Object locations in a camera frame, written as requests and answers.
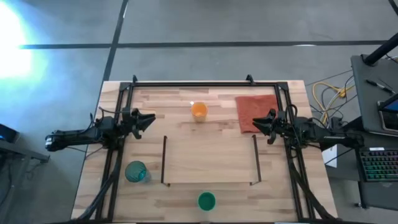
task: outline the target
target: metal bracket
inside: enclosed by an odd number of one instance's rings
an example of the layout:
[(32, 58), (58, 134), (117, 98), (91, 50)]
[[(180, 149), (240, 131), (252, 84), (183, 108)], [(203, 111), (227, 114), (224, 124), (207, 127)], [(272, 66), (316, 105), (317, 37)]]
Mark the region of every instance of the metal bracket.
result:
[(284, 91), (289, 90), (289, 86), (288, 86), (287, 82), (278, 82), (277, 84), (278, 84), (279, 88), (283, 89)]
[(119, 85), (119, 91), (127, 90), (127, 88), (129, 88), (130, 85), (131, 85), (131, 83), (129, 83), (129, 82), (122, 82), (122, 83), (120, 83), (120, 85)]
[(135, 86), (136, 82), (138, 81), (136, 75), (132, 75), (132, 85)]
[(255, 85), (256, 84), (251, 75), (247, 75), (246, 80), (250, 82), (250, 85)]

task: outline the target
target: wooden table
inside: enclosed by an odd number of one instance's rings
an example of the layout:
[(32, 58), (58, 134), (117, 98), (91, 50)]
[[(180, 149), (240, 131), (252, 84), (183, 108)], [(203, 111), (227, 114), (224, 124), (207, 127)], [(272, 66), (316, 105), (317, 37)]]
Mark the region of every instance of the wooden table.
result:
[[(99, 106), (115, 109), (119, 84), (104, 82)], [(311, 117), (304, 82), (288, 81), (288, 84), (298, 115)], [(132, 107), (141, 113), (155, 113), (156, 120), (142, 134), (142, 139), (136, 140), (132, 135), (126, 139), (114, 222), (296, 221), (284, 143), (280, 137), (273, 145), (268, 145), (268, 137), (256, 134), (262, 182), (248, 184), (257, 180), (252, 134), (241, 134), (234, 98), (269, 94), (275, 94), (271, 87), (135, 87)], [(204, 101), (209, 106), (205, 123), (193, 122), (191, 101)], [(97, 112), (96, 116), (99, 118), (101, 113)], [(170, 187), (160, 183), (165, 135), (168, 137), (165, 182), (173, 182)], [(99, 147), (90, 145), (88, 152)], [(306, 148), (303, 156), (312, 192), (336, 217), (320, 150)], [(72, 218), (82, 214), (98, 193), (105, 158), (104, 149), (85, 161)], [(126, 180), (124, 170), (136, 160), (147, 166), (151, 182), (133, 184)], [(197, 207), (197, 197), (204, 191), (213, 192), (216, 197), (216, 207), (210, 212)], [(306, 210), (302, 192), (300, 198)], [(104, 203), (104, 216), (108, 211), (107, 199), (109, 195)]]

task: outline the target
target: rgb keyboard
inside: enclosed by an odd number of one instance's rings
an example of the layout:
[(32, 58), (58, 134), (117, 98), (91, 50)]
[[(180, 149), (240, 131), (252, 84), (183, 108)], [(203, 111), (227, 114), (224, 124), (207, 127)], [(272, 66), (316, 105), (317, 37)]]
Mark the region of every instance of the rgb keyboard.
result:
[(366, 181), (398, 181), (398, 151), (361, 151), (359, 156)]

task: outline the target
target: green cup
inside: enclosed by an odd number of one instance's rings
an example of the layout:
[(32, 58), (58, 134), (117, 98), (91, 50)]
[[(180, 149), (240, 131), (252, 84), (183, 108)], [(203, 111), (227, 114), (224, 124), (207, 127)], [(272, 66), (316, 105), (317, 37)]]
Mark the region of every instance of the green cup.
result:
[(210, 192), (203, 192), (198, 197), (198, 206), (208, 212), (216, 206), (216, 197)]
[(150, 174), (145, 164), (141, 161), (132, 161), (124, 171), (126, 179), (130, 182), (149, 182)]

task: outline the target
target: red towel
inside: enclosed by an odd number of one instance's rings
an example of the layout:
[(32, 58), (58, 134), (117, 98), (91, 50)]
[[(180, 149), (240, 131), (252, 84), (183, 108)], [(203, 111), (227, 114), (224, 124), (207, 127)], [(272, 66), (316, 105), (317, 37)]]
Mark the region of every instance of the red towel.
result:
[(252, 124), (253, 118), (267, 116), (270, 109), (278, 111), (275, 95), (238, 96), (235, 100), (241, 133), (260, 132)]

